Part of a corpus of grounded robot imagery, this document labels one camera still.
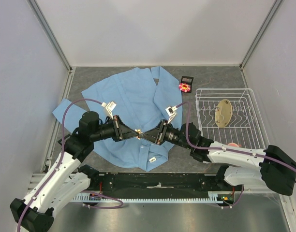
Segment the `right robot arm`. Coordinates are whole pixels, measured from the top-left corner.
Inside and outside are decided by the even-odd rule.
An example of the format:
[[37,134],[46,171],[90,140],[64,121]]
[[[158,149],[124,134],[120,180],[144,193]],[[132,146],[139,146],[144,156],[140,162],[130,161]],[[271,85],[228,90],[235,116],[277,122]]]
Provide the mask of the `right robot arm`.
[[220,190],[237,185],[262,185],[281,195],[293,194],[296,162],[275,145],[266,149],[224,145],[203,137],[193,123],[176,129],[166,120],[140,133],[139,138],[156,145],[169,142],[189,149],[190,155],[199,162],[222,164],[214,181]]

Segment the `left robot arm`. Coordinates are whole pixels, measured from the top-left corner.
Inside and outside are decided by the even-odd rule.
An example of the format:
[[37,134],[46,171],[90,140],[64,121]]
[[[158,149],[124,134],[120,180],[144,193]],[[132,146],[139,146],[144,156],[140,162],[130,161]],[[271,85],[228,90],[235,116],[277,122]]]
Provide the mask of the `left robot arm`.
[[126,126],[119,116],[113,116],[107,123],[101,124],[98,113],[85,112],[70,137],[62,139],[62,151],[43,179],[24,199],[12,201],[10,209],[17,222],[17,230],[48,231],[58,213],[77,194],[99,186],[99,178],[94,175],[97,172],[89,166],[84,166],[69,183],[65,183],[92,152],[94,142],[108,138],[119,142],[136,136],[138,132]]

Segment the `light blue shirt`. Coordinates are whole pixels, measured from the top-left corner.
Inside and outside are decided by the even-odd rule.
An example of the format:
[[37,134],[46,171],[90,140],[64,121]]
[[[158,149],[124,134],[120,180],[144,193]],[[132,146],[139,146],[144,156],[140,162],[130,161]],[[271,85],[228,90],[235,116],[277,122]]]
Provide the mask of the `light blue shirt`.
[[[112,75],[82,91],[88,108],[106,115],[99,103],[114,101],[113,113],[132,129],[148,131],[168,119],[166,108],[182,102],[180,82],[162,67],[134,68]],[[146,172],[168,161],[168,152],[174,145],[165,142],[155,145],[132,138],[114,142],[111,138],[95,142],[94,152],[121,168],[140,168]]]

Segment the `gold metal brooch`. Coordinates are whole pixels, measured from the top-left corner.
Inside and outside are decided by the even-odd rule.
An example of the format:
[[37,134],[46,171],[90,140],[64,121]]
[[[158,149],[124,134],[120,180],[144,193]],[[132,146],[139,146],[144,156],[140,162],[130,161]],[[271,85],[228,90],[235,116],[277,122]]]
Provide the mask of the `gold metal brooch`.
[[137,133],[137,139],[141,140],[142,136],[143,136],[143,132],[141,129],[135,129],[135,132]]

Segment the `pink flower plush brooch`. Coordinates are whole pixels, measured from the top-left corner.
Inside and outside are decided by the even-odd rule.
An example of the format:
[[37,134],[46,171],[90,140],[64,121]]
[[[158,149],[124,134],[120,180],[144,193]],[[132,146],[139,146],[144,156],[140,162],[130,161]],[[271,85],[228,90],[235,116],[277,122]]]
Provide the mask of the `pink flower plush brooch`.
[[180,83],[178,88],[181,92],[184,92],[184,93],[191,92],[191,86],[186,83]]

